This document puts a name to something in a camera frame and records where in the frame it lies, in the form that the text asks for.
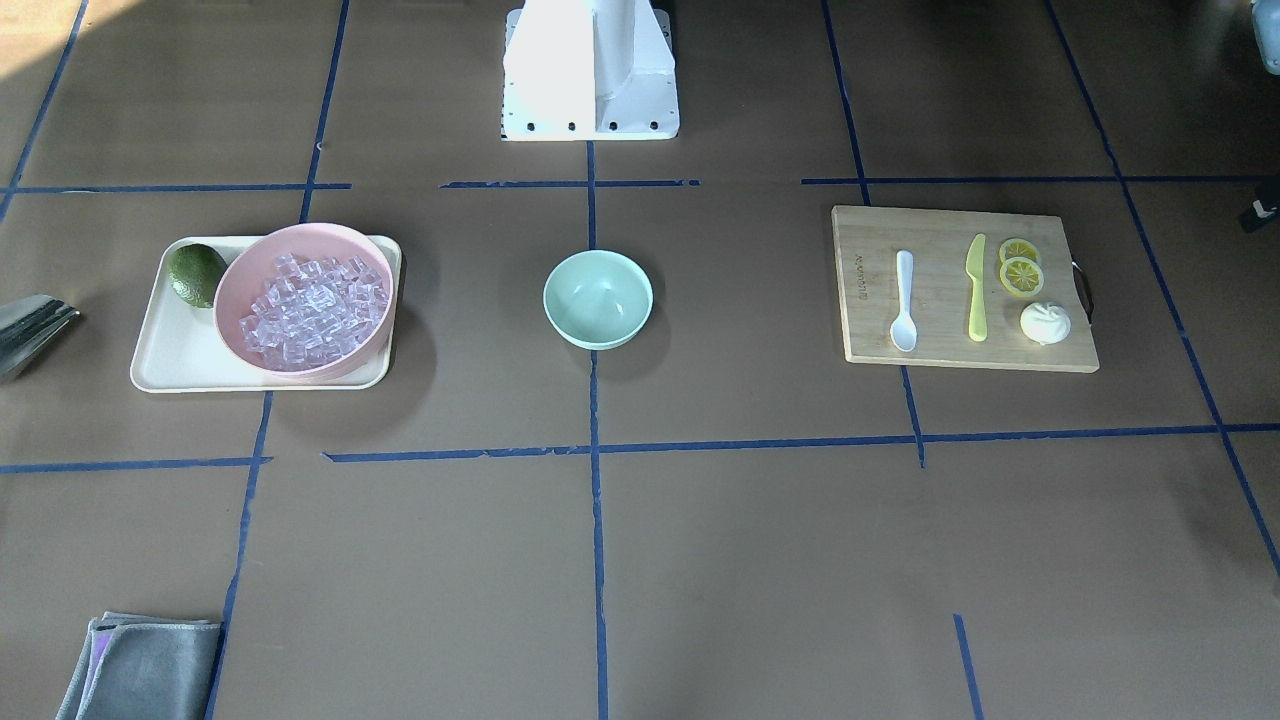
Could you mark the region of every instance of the yellow knife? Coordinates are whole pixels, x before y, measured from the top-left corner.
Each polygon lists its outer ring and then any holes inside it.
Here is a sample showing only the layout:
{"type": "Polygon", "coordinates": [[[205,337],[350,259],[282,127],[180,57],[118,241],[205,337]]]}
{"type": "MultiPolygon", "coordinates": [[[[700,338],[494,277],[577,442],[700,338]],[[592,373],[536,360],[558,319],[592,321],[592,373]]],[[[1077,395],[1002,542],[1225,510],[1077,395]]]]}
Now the yellow knife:
{"type": "Polygon", "coordinates": [[[987,304],[982,295],[982,260],[987,250],[987,236],[978,233],[969,243],[969,255],[964,260],[964,272],[973,281],[973,295],[969,299],[969,340],[987,340],[987,304]]]}

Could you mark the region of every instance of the plastic spoon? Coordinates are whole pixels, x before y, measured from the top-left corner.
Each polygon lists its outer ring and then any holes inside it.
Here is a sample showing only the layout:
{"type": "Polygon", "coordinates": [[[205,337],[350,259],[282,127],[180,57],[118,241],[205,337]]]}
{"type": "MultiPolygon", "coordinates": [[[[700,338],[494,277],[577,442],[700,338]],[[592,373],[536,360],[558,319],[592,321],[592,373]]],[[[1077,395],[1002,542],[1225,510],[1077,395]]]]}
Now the plastic spoon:
{"type": "Polygon", "coordinates": [[[911,272],[915,256],[909,250],[897,251],[897,318],[888,327],[888,337],[902,352],[915,350],[915,320],[911,319],[911,272]]]}

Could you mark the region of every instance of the metal object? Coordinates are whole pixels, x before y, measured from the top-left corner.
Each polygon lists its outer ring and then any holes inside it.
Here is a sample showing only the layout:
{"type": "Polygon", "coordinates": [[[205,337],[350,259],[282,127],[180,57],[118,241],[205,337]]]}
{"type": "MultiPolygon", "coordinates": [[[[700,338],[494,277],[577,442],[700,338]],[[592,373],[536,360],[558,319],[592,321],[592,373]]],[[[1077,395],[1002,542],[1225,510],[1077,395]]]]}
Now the metal object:
{"type": "Polygon", "coordinates": [[[1280,176],[1262,181],[1253,193],[1257,200],[1236,218],[1244,232],[1253,232],[1276,218],[1280,211],[1280,176]]]}
{"type": "Polygon", "coordinates": [[[12,380],[79,310],[47,295],[0,305],[0,383],[12,380]]]}
{"type": "Polygon", "coordinates": [[[675,137],[671,49],[649,0],[526,0],[507,15],[503,140],[675,137]]]}
{"type": "Polygon", "coordinates": [[[1071,274],[1075,277],[1075,295],[1080,297],[1084,307],[1084,318],[1093,324],[1093,287],[1089,286],[1089,277],[1084,274],[1084,268],[1075,259],[1071,259],[1071,274]]]}
{"type": "Polygon", "coordinates": [[[972,281],[973,292],[969,297],[969,340],[982,342],[987,340],[987,301],[982,295],[982,259],[987,251],[987,236],[978,233],[969,243],[969,254],[965,255],[964,272],[972,281]]]}

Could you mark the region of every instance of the bamboo cutting board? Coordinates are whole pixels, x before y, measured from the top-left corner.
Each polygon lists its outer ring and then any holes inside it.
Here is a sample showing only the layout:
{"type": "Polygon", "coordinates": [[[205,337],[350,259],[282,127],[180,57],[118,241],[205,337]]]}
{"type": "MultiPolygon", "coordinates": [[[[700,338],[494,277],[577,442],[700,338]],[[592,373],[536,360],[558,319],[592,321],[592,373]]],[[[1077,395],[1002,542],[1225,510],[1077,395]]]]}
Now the bamboo cutting board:
{"type": "Polygon", "coordinates": [[[831,213],[845,359],[850,363],[936,365],[1093,373],[1098,354],[1075,291],[1062,220],[1047,215],[1004,215],[952,210],[906,210],[838,205],[831,213]],[[974,234],[986,233],[983,295],[987,340],[969,340],[969,275],[965,256],[974,234]],[[1000,243],[1029,240],[1041,252],[1044,287],[1036,297],[1014,297],[998,279],[1000,243]],[[915,350],[902,352],[888,337],[897,316],[899,250],[915,255],[911,318],[915,350]],[[1041,346],[1023,334],[1020,318],[1032,302],[1057,302],[1071,318],[1071,333],[1041,346]]]}

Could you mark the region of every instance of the blue tape line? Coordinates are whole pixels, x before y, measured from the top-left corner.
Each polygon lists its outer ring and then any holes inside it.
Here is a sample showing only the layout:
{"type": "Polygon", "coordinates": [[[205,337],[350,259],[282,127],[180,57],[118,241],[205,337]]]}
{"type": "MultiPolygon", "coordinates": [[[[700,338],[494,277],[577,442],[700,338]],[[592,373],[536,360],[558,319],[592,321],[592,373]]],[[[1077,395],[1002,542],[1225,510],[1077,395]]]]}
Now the blue tape line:
{"type": "Polygon", "coordinates": [[[689,184],[690,187],[698,187],[703,184],[699,179],[652,179],[652,181],[593,181],[590,177],[585,181],[454,181],[447,182],[440,186],[440,190],[508,190],[520,187],[590,187],[591,183],[595,187],[682,187],[689,184]]]}
{"type": "Polygon", "coordinates": [[[324,129],[329,124],[329,104],[333,101],[333,86],[338,79],[338,58],[342,56],[342,40],[347,35],[347,12],[351,0],[342,0],[342,13],[338,15],[338,33],[333,40],[333,56],[329,59],[329,79],[324,87],[324,101],[320,104],[320,120],[316,123],[316,141],[311,146],[311,168],[307,170],[307,186],[302,192],[302,211],[298,222],[305,223],[311,217],[311,193],[315,190],[316,173],[320,170],[320,147],[324,143],[324,129]]]}
{"type": "Polygon", "coordinates": [[[232,571],[230,583],[227,584],[227,597],[223,600],[223,626],[218,633],[216,665],[214,679],[209,688],[209,702],[205,705],[205,720],[212,720],[214,706],[218,705],[218,688],[223,682],[223,660],[227,657],[227,641],[232,630],[232,614],[236,610],[236,593],[239,591],[241,570],[244,568],[244,546],[248,542],[248,525],[252,519],[253,497],[257,495],[259,470],[265,464],[262,450],[266,447],[266,429],[271,421],[271,404],[275,398],[273,391],[262,393],[262,419],[257,425],[257,436],[253,438],[253,462],[248,466],[248,479],[244,483],[244,502],[241,506],[239,537],[236,541],[236,570],[232,571]]]}
{"type": "Polygon", "coordinates": [[[538,457],[543,455],[586,455],[590,447],[561,445],[554,447],[506,447],[484,450],[424,450],[408,452],[325,452],[334,462],[406,462],[413,460],[471,460],[475,457],[538,457]]]}
{"type": "Polygon", "coordinates": [[[586,249],[595,250],[595,142],[591,140],[586,141],[586,249]]]}
{"type": "Polygon", "coordinates": [[[108,473],[113,470],[163,470],[174,468],[243,468],[252,465],[252,457],[209,457],[183,460],[116,460],[101,462],[36,462],[29,465],[0,465],[0,475],[28,473],[108,473]]]}
{"type": "Polygon", "coordinates": [[[913,436],[868,436],[868,437],[828,437],[792,439],[727,439],[691,442],[637,442],[602,445],[604,455],[627,452],[705,452],[716,450],[777,450],[786,447],[855,447],[868,445],[911,445],[913,436]]]}
{"type": "Polygon", "coordinates": [[[899,368],[902,370],[902,391],[906,393],[906,411],[911,416],[911,432],[915,433],[915,452],[920,456],[920,468],[924,468],[924,436],[920,434],[920,416],[915,411],[911,374],[906,372],[906,365],[899,365],[899,368]]]}
{"type": "MultiPolygon", "coordinates": [[[[865,178],[867,184],[978,184],[978,183],[1059,183],[1116,182],[1107,176],[973,176],[951,178],[865,178]]],[[[858,178],[801,178],[800,184],[859,184],[858,178]]]]}
{"type": "MultiPolygon", "coordinates": [[[[100,186],[45,186],[19,187],[17,195],[78,195],[97,192],[275,192],[307,190],[303,182],[260,184],[100,184],[100,186]]],[[[312,190],[351,190],[349,182],[326,182],[310,186],[312,190]]]]}
{"type": "Polygon", "coordinates": [[[1229,433],[1274,433],[1280,430],[1280,423],[1243,423],[1224,425],[1229,433]]]}
{"type": "MultiPolygon", "coordinates": [[[[1125,182],[1211,183],[1211,182],[1262,182],[1270,176],[1125,176],[1125,182]]],[[[969,183],[1112,183],[1114,176],[973,176],[951,178],[865,178],[867,184],[969,184],[969,183]]],[[[800,184],[860,184],[858,178],[800,178],[800,184]]]]}
{"type": "Polygon", "coordinates": [[[1249,514],[1253,515],[1253,524],[1258,527],[1262,533],[1262,544],[1267,548],[1267,556],[1271,557],[1271,568],[1275,569],[1276,574],[1280,575],[1280,552],[1276,551],[1276,543],[1271,539],[1271,532],[1267,529],[1267,521],[1262,518],[1262,509],[1258,507],[1258,500],[1253,496],[1253,487],[1249,486],[1249,479],[1244,475],[1244,468],[1240,465],[1240,459],[1235,455],[1235,445],[1231,442],[1231,437],[1222,433],[1222,446],[1226,448],[1226,457],[1231,461],[1231,469],[1235,470],[1235,480],[1240,483],[1240,492],[1244,493],[1244,501],[1249,506],[1249,514]]]}
{"type": "Polygon", "coordinates": [[[586,187],[586,181],[456,181],[440,190],[502,190],[512,187],[586,187]]]}
{"type": "MultiPolygon", "coordinates": [[[[1233,432],[1277,432],[1280,424],[1228,425],[1233,432]]],[[[1213,434],[1216,425],[1167,425],[1147,428],[1080,428],[1065,430],[1007,430],[988,433],[920,433],[910,436],[851,436],[819,438],[721,439],[687,442],[634,442],[599,445],[600,455],[636,452],[707,452],[719,450],[776,450],[788,447],[858,447],[872,445],[916,445],[952,442],[1001,442],[1036,439],[1074,439],[1108,437],[1213,434]]],[[[536,457],[545,455],[589,455],[590,446],[507,447],[488,450],[425,450],[407,452],[325,454],[334,462],[402,462],[416,460],[468,460],[476,457],[536,457]]]]}
{"type": "Polygon", "coordinates": [[[40,102],[40,110],[36,113],[36,120],[31,124],[31,132],[27,133],[27,143],[22,146],[22,154],[18,155],[18,164],[13,169],[13,177],[9,179],[9,191],[4,193],[4,200],[0,200],[0,222],[4,222],[5,215],[9,214],[9,205],[13,201],[14,190],[17,190],[18,183],[22,182],[22,174],[27,170],[27,161],[31,159],[31,150],[36,146],[36,136],[40,135],[41,126],[45,124],[45,117],[49,114],[49,105],[54,101],[54,92],[58,91],[58,85],[63,81],[63,73],[67,70],[67,61],[72,56],[72,49],[76,47],[76,40],[79,38],[81,26],[84,23],[84,12],[88,9],[88,0],[81,0],[81,6],[76,12],[76,22],[72,23],[72,32],[67,36],[67,45],[63,46],[63,55],[58,59],[58,69],[54,70],[52,79],[49,81],[49,90],[45,91],[45,99],[40,102]]]}
{"type": "Polygon", "coordinates": [[[1125,182],[1262,182],[1275,176],[1125,176],[1125,182]]]}
{"type": "Polygon", "coordinates": [[[1044,9],[1048,12],[1055,32],[1057,32],[1059,42],[1061,42],[1062,51],[1066,54],[1068,64],[1071,67],[1071,74],[1075,77],[1075,83],[1080,88],[1080,95],[1084,96],[1084,104],[1088,106],[1089,115],[1093,118],[1093,124],[1098,131],[1098,137],[1102,140],[1102,147],[1106,151],[1107,158],[1111,160],[1111,168],[1115,172],[1116,178],[1120,181],[1120,190],[1124,192],[1125,204],[1129,206],[1129,214],[1133,217],[1134,227],[1138,228],[1138,237],[1142,240],[1142,247],[1147,252],[1147,261],[1151,264],[1151,270],[1155,273],[1156,282],[1160,284],[1160,293],[1165,299],[1165,305],[1169,307],[1169,314],[1174,319],[1178,334],[1183,340],[1183,347],[1187,350],[1187,359],[1190,361],[1192,370],[1196,373],[1196,380],[1201,386],[1201,392],[1204,396],[1206,405],[1208,405],[1210,415],[1212,415],[1213,424],[1222,439],[1222,447],[1226,450],[1226,455],[1231,460],[1231,468],[1235,470],[1235,478],[1240,484],[1240,492],[1244,493],[1244,500],[1249,505],[1249,511],[1253,514],[1253,521],[1257,525],[1258,534],[1262,536],[1262,543],[1267,548],[1271,565],[1275,569],[1276,575],[1280,575],[1280,553],[1276,552],[1275,541],[1271,538],[1271,530],[1267,528],[1266,519],[1258,510],[1257,500],[1253,497],[1253,488],[1249,486],[1244,469],[1235,457],[1235,448],[1231,445],[1231,437],[1226,430],[1226,425],[1222,423],[1222,415],[1219,413],[1217,402],[1213,400],[1213,392],[1210,389],[1208,382],[1204,378],[1204,370],[1201,368],[1199,360],[1196,356],[1196,348],[1192,347],[1192,341],[1187,336],[1187,327],[1183,324],[1183,318],[1178,313],[1178,305],[1174,302],[1172,292],[1170,292],[1169,284],[1165,282],[1165,273],[1160,269],[1160,261],[1156,259],[1156,251],[1151,245],[1151,238],[1147,236],[1147,228],[1142,222],[1142,215],[1138,213],[1138,205],[1134,202],[1133,193],[1129,192],[1129,183],[1126,182],[1124,173],[1120,170],[1120,160],[1116,158],[1115,149],[1111,146],[1111,140],[1107,137],[1107,132],[1102,127],[1102,117],[1098,114],[1098,109],[1093,104],[1093,97],[1089,95],[1089,90],[1084,85],[1084,76],[1080,74],[1080,67],[1075,61],[1075,54],[1071,53],[1071,45],[1066,40],[1066,32],[1062,29],[1062,23],[1059,22],[1057,12],[1053,9],[1053,1],[1044,0],[1044,9]]]}
{"type": "MultiPolygon", "coordinates": [[[[595,181],[595,187],[684,187],[682,179],[660,181],[595,181]]],[[[701,184],[700,181],[687,181],[691,186],[701,184]]]]}
{"type": "Polygon", "coordinates": [[[591,516],[595,519],[595,680],[599,720],[609,720],[609,652],[604,628],[604,520],[600,509],[600,384],[591,351],[591,516]]]}
{"type": "Polygon", "coordinates": [[[854,129],[854,109],[849,102],[849,85],[845,82],[845,67],[836,46],[836,27],[831,22],[831,6],[822,0],[822,18],[827,23],[827,44],[831,46],[831,61],[836,67],[836,85],[840,86],[840,102],[845,108],[845,126],[849,129],[849,147],[854,151],[854,168],[858,170],[858,186],[863,191],[863,204],[870,205],[872,197],[867,190],[867,170],[863,168],[863,154],[858,147],[858,131],[854,129]]]}
{"type": "Polygon", "coordinates": [[[1197,436],[1215,434],[1216,425],[1172,425],[1158,428],[1083,428],[1074,430],[1011,430],[998,433],[937,433],[925,442],[997,442],[1010,439],[1073,439],[1103,437],[1197,436]]]}
{"type": "Polygon", "coordinates": [[[969,703],[973,705],[973,717],[974,720],[984,720],[982,696],[978,693],[978,676],[973,674],[973,656],[969,655],[969,635],[964,630],[964,618],[956,614],[951,619],[956,624],[956,642],[960,643],[960,661],[964,662],[964,676],[969,684],[969,703]]]}

